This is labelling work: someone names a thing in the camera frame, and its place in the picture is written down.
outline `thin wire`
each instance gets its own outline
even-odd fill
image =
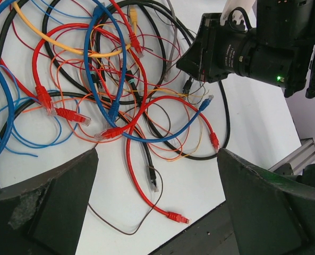
[[[58,19],[56,19],[55,17],[53,17],[52,15],[48,14],[43,8],[41,8],[34,0],[31,0],[31,2],[38,8],[40,9],[45,15],[48,15],[51,19],[53,19],[54,21],[56,21],[57,23],[64,25],[63,22],[59,21]]]
[[[65,12],[62,12],[62,11],[60,11],[60,10],[58,10],[58,9],[56,9],[56,8],[54,8],[54,7],[52,7],[52,6],[50,6],[48,3],[46,3],[44,0],[40,0],[42,3],[44,3],[47,7],[50,7],[52,10],[55,10],[56,12],[58,12],[58,13],[60,13],[60,14],[62,14],[62,15],[64,15],[64,16],[67,16],[67,17],[70,17],[70,18],[76,18],[76,19],[91,19],[92,18],[92,16],[91,15],[89,15],[89,16],[75,16],[75,15],[71,15],[71,14],[67,14],[67,13],[65,13]]]
[[[158,106],[158,107],[165,113],[165,115],[167,116],[169,128],[168,128],[168,131],[166,131],[165,136],[163,136],[163,137],[167,137],[167,135],[170,134],[170,131],[171,131],[171,129],[172,129],[172,121],[171,121],[171,119],[170,119],[170,116],[169,116],[169,114],[167,113],[166,109],[163,108],[162,106],[160,106],[158,103],[154,103],[154,105]],[[157,135],[155,135],[155,133],[151,130],[151,127],[150,127],[149,125],[148,125],[148,128],[149,128],[150,134],[151,134],[152,136],[158,138]]]
[[[143,217],[142,221],[138,224],[136,230],[132,233],[127,233],[127,232],[124,232],[122,230],[120,230],[119,228],[115,227],[113,224],[111,224],[110,222],[108,222],[106,219],[104,219],[103,217],[101,217],[101,215],[99,215],[96,210],[94,210],[94,208],[91,206],[90,203],[88,203],[88,206],[89,208],[91,209],[91,211],[100,219],[102,220],[104,223],[106,223],[108,226],[110,226],[111,228],[113,228],[114,230],[124,234],[124,235],[134,235],[138,232],[138,230],[141,228],[142,224],[144,223],[144,221],[147,219],[147,217],[149,216],[149,214],[152,212],[152,210],[157,206],[158,202],[160,201],[160,199],[162,198],[162,195],[163,195],[163,190],[164,190],[164,184],[163,184],[163,178],[160,174],[159,171],[157,171],[155,168],[154,168],[155,172],[158,174],[158,176],[160,177],[161,179],[161,193],[156,201],[156,203],[151,207],[151,209],[147,212],[147,214]]]
[[[201,101],[203,100],[203,98],[204,98],[205,95],[207,94],[207,89],[206,89],[206,87],[205,87],[205,83],[204,83],[204,82],[200,82],[200,84],[201,84],[201,86],[200,86],[196,91],[194,91],[194,92],[192,92],[192,93],[190,93],[190,94],[187,95],[187,101],[188,101],[188,103],[191,104],[191,105],[198,105],[199,103],[201,103]],[[196,103],[194,103],[193,101],[190,102],[189,96],[193,96],[196,92],[198,92],[198,91],[199,91],[200,89],[202,89],[202,88],[204,88],[204,92],[203,92],[203,95],[200,96],[199,101],[196,102]]]

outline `white surface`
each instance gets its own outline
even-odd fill
[[[225,22],[228,20],[228,16],[237,7],[242,7],[246,10],[247,13],[249,13],[252,9],[253,4],[256,0],[227,0],[227,3],[222,11],[222,16],[220,19],[221,26],[225,24]],[[236,17],[233,16],[233,20],[237,21],[237,24],[240,24],[240,21],[243,19],[243,16],[241,12],[236,11],[238,14]]]
[[[287,98],[287,104],[291,111],[293,121],[301,139],[313,138],[315,142],[315,98],[305,97],[306,88]]]
[[[79,2],[92,11],[93,4],[91,1],[79,0]],[[225,5],[224,0],[199,0],[196,4],[192,0],[173,0],[172,2],[178,18],[194,31],[198,29],[202,13],[221,12]],[[84,15],[75,5],[71,3],[69,4],[71,7],[67,7],[68,4],[68,1],[62,0],[57,8]],[[37,27],[41,27],[42,14],[32,3],[26,4],[23,11]],[[170,28],[166,29],[163,23],[156,18],[154,12],[150,13],[161,28],[162,35],[171,39],[172,30]],[[71,19],[62,18],[58,14],[54,15],[64,22],[72,21]],[[142,26],[143,31],[152,33],[150,25],[145,22],[145,18],[140,13],[139,18],[139,25]],[[19,18],[15,20],[21,37],[31,46],[35,46],[39,38],[26,28]],[[80,36],[81,33],[83,32],[69,33],[63,36],[62,40],[72,46],[81,47],[83,41],[83,36]],[[183,40],[182,43],[183,49],[186,49]],[[159,52],[156,40],[153,38],[147,38],[147,47],[154,48]],[[148,53],[145,55],[143,64],[146,67],[148,79],[156,82],[160,76],[161,62],[149,56]],[[31,56],[31,51],[21,45],[14,34],[10,32],[3,57],[12,72],[28,88],[34,91],[30,64]],[[40,70],[42,83],[48,88],[53,88],[54,85],[50,82],[48,75],[49,60],[40,57],[39,61],[39,66],[42,67]],[[182,74],[169,87],[181,91],[186,79],[186,75]],[[230,75],[229,79],[223,83],[227,93],[232,122],[229,150],[252,163],[269,168],[300,146],[300,141],[280,89],[236,75]],[[64,78],[62,78],[62,84],[64,90],[77,91]],[[207,89],[215,95],[215,99],[204,114],[210,120],[220,141],[223,142],[226,121],[222,98],[218,85],[208,84]],[[5,105],[5,99],[0,89],[0,107],[3,105]],[[169,113],[174,118],[174,130],[182,127],[186,122],[182,106],[170,101],[163,102],[163,105],[167,106]],[[99,132],[103,118],[100,117],[96,106],[86,103],[82,105],[82,112],[92,117],[92,124],[87,128],[89,133]],[[151,109],[151,116],[165,124],[165,117],[160,114],[157,108]],[[3,125],[5,120],[6,113],[0,117],[0,126]],[[15,123],[19,131],[33,141],[46,143],[51,141],[57,132],[56,124],[46,117],[43,111],[22,114]],[[69,129],[65,123],[63,123],[63,127],[64,134],[67,134]],[[195,123],[191,129],[193,136],[190,136],[185,151],[191,151],[194,148],[198,140],[198,133],[199,126],[198,123]],[[122,139],[98,146],[99,167],[90,203],[111,223],[124,231],[130,232],[135,229],[148,211],[148,206],[138,196],[129,179],[123,158],[124,143],[125,140]],[[10,139],[8,145],[18,151],[33,152],[33,150],[19,145],[13,138]],[[0,156],[1,186],[5,187],[18,183],[52,169],[91,147],[91,144],[73,137],[61,146],[34,151],[39,155],[39,158],[17,156],[9,152],[3,152]],[[145,162],[140,145],[133,142],[131,151],[137,178],[148,197],[155,200],[157,195],[151,194],[147,185]],[[207,139],[207,131],[204,130],[203,144],[197,155],[211,155],[212,153],[214,152]],[[164,196],[159,203],[161,208],[182,213],[185,217],[192,219],[192,222],[195,222],[225,200],[216,160],[197,162],[180,159],[169,163],[154,155],[153,160],[154,166],[160,170],[164,178]],[[186,225],[168,220],[157,212],[152,212],[136,235],[124,236],[109,228],[88,210],[77,254],[143,255],[158,248],[186,227]]]

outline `blue wire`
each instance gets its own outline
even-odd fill
[[[122,45],[122,48],[123,48],[123,67],[126,68],[126,54],[125,54],[125,41],[124,41],[124,38],[123,38],[123,34],[121,32],[121,29],[119,28],[116,20],[113,18],[113,16],[111,15],[111,13],[108,11],[107,8],[105,8],[104,6],[102,6],[102,4],[100,4],[97,0],[92,0],[93,2],[97,3],[97,5],[109,16],[109,18],[111,19],[111,21],[113,22],[117,32],[118,32],[118,35],[120,37],[120,40],[121,40],[121,45]],[[97,96],[97,92],[96,92],[96,88],[95,86],[93,85],[93,82],[92,82],[92,77],[91,77],[91,72],[90,72],[90,66],[89,66],[89,62],[88,62],[88,49],[89,49],[89,43],[90,43],[90,35],[91,35],[91,32],[92,32],[92,29],[98,19],[99,16],[101,16],[101,11],[98,10],[97,8],[95,8],[94,10],[94,14],[93,14],[93,17],[92,17],[92,20],[90,22],[90,25],[89,25],[89,28],[87,30],[87,33],[86,33],[86,37],[85,37],[85,41],[84,41],[84,66],[85,66],[85,70],[86,70],[86,74],[87,74],[87,78],[88,78],[88,82],[90,84],[90,88],[92,90],[92,93],[94,95],[94,98],[96,100],[96,103],[98,105],[98,108],[100,109],[101,113],[103,114],[104,118],[106,119],[106,121],[113,127],[113,128],[116,128],[116,124],[113,122],[113,120],[111,120],[111,118],[108,116],[108,114],[106,113],[99,97]],[[169,136],[169,137],[165,137],[165,138],[161,138],[161,139],[142,139],[142,138],[139,138],[139,137],[134,137],[132,135],[129,135],[127,133],[123,133],[123,135],[129,139],[132,139],[134,141],[138,141],[138,142],[150,142],[150,143],[156,143],[156,142],[165,142],[165,141],[168,141],[168,140],[171,140],[173,138],[176,138],[178,137],[180,134],[182,134],[184,131],[187,130],[187,128],[196,120],[196,118],[200,115],[200,113],[202,112],[202,110],[204,109],[201,109],[201,110],[198,110],[195,115],[190,119],[190,121],[188,122],[188,124],[186,126],[184,126],[182,129],[180,129],[177,133]]]
[[[15,103],[15,108],[18,107],[18,105],[19,105],[19,103],[20,103],[21,101],[26,100],[26,99],[32,99],[32,100],[34,100],[34,101],[37,101],[36,98],[20,98],[20,89],[19,89],[19,86],[18,86],[18,83],[17,83],[17,81],[16,81],[15,76],[13,75],[13,73],[12,73],[6,66],[0,65],[0,67],[3,68],[6,72],[8,72],[8,73],[11,75],[11,77],[12,77],[12,79],[13,79],[13,82],[14,82],[14,84],[15,84],[15,87],[16,87],[16,90],[17,90],[17,94],[18,94],[18,99],[17,99],[16,101],[14,101],[14,103]],[[3,107],[2,109],[0,109],[0,113],[1,113],[1,111],[3,111],[5,108],[6,108],[6,106]],[[14,136],[14,137],[18,140],[18,142],[20,142],[21,144],[25,145],[26,147],[32,148],[32,149],[41,149],[41,148],[47,148],[47,147],[49,147],[49,146],[60,145],[60,144],[62,144],[63,142],[67,141],[67,140],[72,136],[73,132],[71,132],[71,133],[67,136],[67,138],[65,138],[65,139],[62,140],[61,142],[57,142],[57,140],[60,138],[60,136],[61,136],[61,134],[62,134],[62,125],[61,125],[60,121],[59,121],[56,117],[55,117],[55,120],[57,121],[57,123],[58,123],[58,125],[59,125],[59,135],[58,135],[57,138],[56,138],[52,143],[50,143],[50,144],[37,144],[37,143],[33,143],[33,142],[31,142],[31,141],[25,139],[22,135],[20,135],[20,134],[18,133],[18,131],[17,131],[15,125],[13,125],[13,130],[15,131],[16,134],[12,133],[12,136]],[[8,148],[7,146],[5,147],[5,149],[8,150],[8,151],[11,152],[11,153],[14,153],[14,154],[17,154],[17,155],[38,157],[38,156],[35,155],[35,154],[23,153],[23,152],[16,152],[16,151],[14,151],[14,150],[11,150],[11,149]]]
[[[123,94],[123,88],[124,88],[124,82],[125,82],[125,73],[126,73],[126,50],[125,50],[125,47],[126,47],[126,44],[125,44],[121,29],[118,26],[116,19],[110,13],[110,11],[106,7],[104,7],[98,0],[92,0],[92,1],[95,2],[98,5],[98,7],[96,7],[94,12],[93,12],[92,20],[91,20],[90,26],[87,30],[87,35],[91,36],[93,26],[96,24],[97,19],[99,17],[101,17],[103,15],[103,13],[105,12],[109,16],[111,21],[113,22],[116,30],[118,31],[118,35],[120,37],[121,45],[122,45],[122,49],[123,49],[123,66],[122,66],[121,79],[120,79],[120,83],[118,85],[118,91],[117,91],[116,98],[115,98],[115,100],[114,100],[114,102],[110,108],[109,114],[108,114],[110,116],[110,118],[112,119],[112,122],[114,122],[118,116],[118,110],[120,107],[120,99],[121,99],[121,96]],[[88,58],[87,58],[88,52],[89,52],[89,43],[90,43],[90,38],[86,39],[85,44],[84,44],[84,50],[87,49],[87,52],[84,53],[84,61],[85,61],[84,64],[85,65],[89,65],[88,64]],[[93,84],[91,75],[90,75],[90,77],[88,76],[88,81],[90,84]]]
[[[16,104],[19,104],[20,101],[25,100],[25,99],[28,99],[28,98],[18,99],[18,100],[14,101],[14,102],[15,102]],[[0,109],[0,113],[1,113],[6,107],[7,107],[7,106],[4,106],[2,109]],[[35,154],[30,154],[30,153],[25,153],[25,152],[17,152],[17,151],[11,150],[11,149],[8,148],[7,146],[5,146],[5,149],[8,150],[8,151],[11,152],[11,153],[14,153],[14,154],[17,154],[17,155],[38,157],[38,156],[35,155]]]
[[[17,90],[17,99],[19,99],[19,98],[20,98],[20,89],[19,89],[19,86],[18,86],[18,83],[17,83],[17,79],[15,78],[15,76],[13,75],[13,73],[10,71],[10,69],[8,69],[6,66],[0,65],[0,67],[1,67],[2,69],[4,69],[4,71],[6,71],[7,73],[9,73],[10,76],[12,77],[12,80],[13,80],[13,82],[14,82],[14,84],[15,84],[15,88],[16,88],[16,90]]]
[[[67,17],[71,17],[71,18],[76,18],[76,19],[91,19],[91,17],[89,17],[89,16],[86,16],[86,17],[84,17],[84,16],[74,16],[74,15],[70,15],[70,14],[67,14],[67,13],[65,13],[65,12],[62,12],[62,11],[60,11],[60,10],[58,10],[58,9],[56,9],[56,8],[54,8],[54,7],[52,7],[52,6],[50,6],[48,3],[46,3],[44,0],[41,0],[42,1],[42,3],[44,3],[47,7],[51,7],[53,10],[55,10],[56,12],[58,12],[58,13],[60,13],[60,14],[62,14],[62,15],[65,15],[65,16],[67,16]]]
[[[12,73],[6,66],[0,65],[0,67],[1,67],[2,69],[4,69],[4,71],[8,72],[8,73],[11,75],[12,80],[13,80],[13,82],[14,82],[14,84],[15,84],[15,87],[16,87],[16,90],[17,90],[17,101],[16,101],[16,104],[15,104],[14,108],[17,108],[18,104],[20,103],[20,89],[19,89],[18,83],[17,83],[17,81],[16,81],[16,78],[15,78],[15,76],[13,75],[13,73]],[[34,154],[25,153],[25,152],[17,152],[17,151],[11,150],[11,149],[10,149],[9,147],[7,147],[7,146],[5,147],[5,149],[8,150],[8,151],[11,152],[11,153],[14,153],[14,154],[17,154],[17,155],[38,157],[37,155],[34,155]]]
[[[51,16],[50,14],[48,14],[45,10],[43,10],[34,0],[31,0],[33,2],[33,4],[40,9],[42,12],[44,12],[44,14],[48,15],[51,19],[55,20],[57,23],[64,25],[64,23],[62,23],[61,21],[59,21],[58,19],[56,19],[55,17]]]
[[[3,10],[5,10],[10,4],[12,4],[16,0],[5,0],[0,4],[0,14],[2,13]],[[6,100],[7,100],[7,106],[8,106],[8,117],[7,117],[7,127],[5,130],[5,134],[0,141],[0,154],[2,151],[5,149],[6,144],[11,136],[12,132],[12,124],[14,121],[14,105],[13,105],[13,99],[12,95],[10,92],[10,89],[8,88],[7,82],[3,76],[3,74],[0,71],[0,84],[4,90]]]

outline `gray cable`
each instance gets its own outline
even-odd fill
[[[175,14],[175,10],[173,8],[172,2],[170,0],[167,0],[167,3],[169,5],[170,11],[172,13],[172,17],[174,20],[176,20],[176,14]],[[175,53],[175,48],[176,48],[176,44],[177,44],[177,27],[174,26],[174,40],[173,40],[173,44],[175,46],[172,47],[172,50],[170,52],[170,56],[169,56],[169,61],[167,63],[167,71],[165,73],[164,76],[164,80],[165,81],[169,81],[169,75],[172,69],[172,60],[174,59],[174,53]]]

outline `red wire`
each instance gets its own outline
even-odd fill
[[[74,2],[76,5],[78,5],[79,7],[81,7],[90,17],[92,17],[91,13],[88,12],[88,10],[83,7],[83,5],[81,5],[80,3],[76,2],[75,0],[71,0],[71,1]]]
[[[47,36],[52,36],[53,34],[55,34],[56,32],[65,29],[65,28],[72,28],[72,27],[78,27],[78,28],[87,28],[89,25],[88,24],[83,24],[83,23],[70,23],[70,24],[65,24],[65,25],[61,25],[59,27],[54,28],[53,30],[51,30],[50,32],[47,33]],[[113,38],[116,38],[117,41],[120,41],[120,39],[118,37],[116,37],[114,34],[111,34],[109,31],[104,30],[102,28],[96,28],[97,31],[100,31],[104,34],[108,34],[111,35]],[[35,83],[37,86],[41,85],[40,83],[40,79],[39,79],[39,75],[38,75],[38,70],[37,70],[37,61],[38,61],[38,56],[39,56],[39,51],[42,48],[43,44],[45,43],[45,40],[42,39],[35,51],[33,52],[33,57],[32,57],[32,72],[33,72],[33,78],[35,80]],[[129,49],[130,54],[132,55],[132,57],[134,58],[135,62],[138,64],[138,66],[140,67],[140,70],[142,72],[142,76],[143,76],[143,82],[144,82],[144,93],[143,93],[143,99],[142,99],[142,106],[144,106],[146,104],[147,101],[147,95],[148,95],[148,81],[147,81],[147,75],[146,72],[144,70],[144,67],[140,61],[140,59],[136,56],[136,54],[134,54],[134,52],[132,52],[132,50]],[[138,114],[133,118],[132,120],[132,125],[135,125],[136,122],[138,121],[140,115],[142,115],[142,113],[144,112],[144,108],[140,107],[140,110],[138,112]]]
[[[24,45],[26,46],[27,48],[29,48],[30,50],[35,50],[34,48],[32,48],[31,46],[29,46],[26,42],[23,41],[23,39],[20,38],[20,36],[18,35],[17,33],[17,30],[15,28],[15,25],[14,25],[14,21],[12,20],[12,29],[13,29],[13,32],[15,34],[15,36],[18,38],[18,40]],[[45,56],[47,58],[50,58],[48,55],[44,54],[44,53],[39,53],[40,55],[42,56]]]
[[[171,41],[169,41],[169,40],[167,40],[167,39],[165,39],[165,38],[163,38],[163,37],[160,37],[160,36],[142,34],[142,35],[139,35],[139,36],[137,36],[137,37],[141,37],[141,36],[151,36],[151,37],[155,37],[155,38],[159,38],[159,39],[161,39],[161,40],[164,40],[164,41],[166,41],[167,43],[171,44],[171,45],[172,45],[174,48],[176,48],[176,50],[178,51],[178,55],[176,56],[176,58],[173,59],[172,61],[169,61],[168,59],[162,58],[162,57],[160,57],[160,56],[154,54],[153,52],[147,50],[147,48],[145,48],[145,47],[143,46],[142,48],[144,48],[145,51],[149,52],[151,55],[153,55],[153,56],[155,56],[155,57],[158,57],[158,58],[160,58],[161,60],[165,60],[165,61],[167,61],[167,62],[174,62],[174,61],[176,61],[176,60],[178,59],[178,57],[181,56],[180,43],[179,43],[178,41],[177,41],[177,46],[176,46],[176,45],[174,45]]]
[[[196,107],[194,107],[193,105],[191,105],[190,103],[182,100],[182,98],[179,97],[173,97],[173,96],[162,96],[162,97],[158,97],[156,99],[153,99],[152,101],[148,102],[146,105],[144,105],[142,108],[145,110],[146,108],[148,108],[150,105],[156,103],[157,101],[163,100],[163,99],[172,99],[172,100],[177,100],[185,105],[187,105],[189,108],[191,108],[194,111],[198,111],[196,109]],[[209,121],[206,119],[206,117],[203,114],[200,114],[201,118],[205,121],[206,125],[208,126],[208,129],[210,131],[210,133],[213,133],[213,129],[209,123]],[[135,126],[132,125],[129,129],[129,134],[132,135],[133,131],[135,129]],[[127,139],[126,141],[126,149],[125,149],[125,155],[126,155],[126,162],[127,162],[127,166],[129,169],[129,173],[131,176],[131,179],[136,187],[136,190],[138,191],[139,195],[141,196],[141,198],[147,203],[147,205],[149,205],[151,208],[153,208],[154,210],[156,210],[157,212],[165,215],[168,217],[169,212],[166,212],[162,209],[160,209],[159,207],[154,206],[154,204],[146,197],[146,195],[144,194],[144,192],[142,191],[136,176],[135,176],[135,172],[133,170],[132,164],[131,164],[131,157],[130,157],[130,144],[131,144],[131,139]]]
[[[110,0],[110,2],[112,3],[112,5],[116,8],[117,12],[119,13],[119,15],[121,16],[127,30],[129,31],[129,34],[133,34],[134,32],[132,31],[132,28],[129,24],[129,21],[127,20],[124,12],[122,11],[122,9],[120,8],[120,6],[114,1],[114,0]]]

